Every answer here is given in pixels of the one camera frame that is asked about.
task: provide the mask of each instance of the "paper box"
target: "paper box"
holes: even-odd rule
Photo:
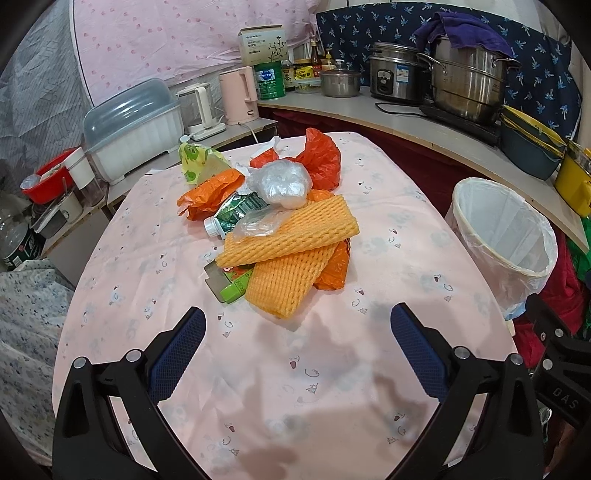
[[[238,34],[244,65],[287,59],[287,42],[281,25],[243,28]]]

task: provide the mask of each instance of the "red plastic bag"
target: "red plastic bag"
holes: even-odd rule
[[[263,165],[271,161],[279,160],[279,155],[274,148],[270,148],[267,151],[261,153],[258,157],[255,157],[251,160],[251,167],[252,168],[261,168]]]
[[[251,160],[251,167],[261,168],[263,165],[278,160],[279,155],[270,148]],[[306,146],[296,158],[287,157],[305,166],[312,178],[314,190],[334,190],[340,182],[340,150],[332,138],[315,128],[306,129]]]

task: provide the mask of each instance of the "white bottle cap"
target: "white bottle cap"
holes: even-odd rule
[[[207,234],[213,238],[217,236],[225,237],[222,231],[222,226],[219,224],[215,217],[208,217],[203,221],[203,226]]]

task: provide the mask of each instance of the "sauce bottle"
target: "sauce bottle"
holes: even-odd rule
[[[322,61],[320,60],[320,55],[318,55],[318,47],[316,46],[316,40],[311,40],[312,45],[312,54],[310,55],[310,63],[312,68],[314,69],[314,77],[318,78],[320,76],[320,71],[322,70]]]
[[[323,70],[334,70],[336,69],[335,61],[333,60],[332,55],[330,54],[330,49],[326,49],[326,60],[322,64]]]
[[[283,84],[286,92],[293,92],[296,89],[294,84],[294,65],[289,60],[281,62],[281,70],[283,70]]]

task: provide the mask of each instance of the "plastic bottle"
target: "plastic bottle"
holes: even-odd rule
[[[326,60],[322,64],[322,69],[323,70],[334,70],[334,69],[336,69],[336,63],[333,60],[332,55],[330,54],[330,49],[329,48],[326,49]]]
[[[310,64],[314,69],[314,77],[318,78],[320,76],[320,71],[322,70],[322,60],[320,59],[320,55],[318,55],[318,46],[316,46],[316,40],[312,39],[310,43],[312,45]]]
[[[203,226],[212,238],[221,236],[224,239],[246,212],[260,210],[266,206],[267,203],[254,192],[248,195],[233,193],[220,205],[214,216],[203,221]]]

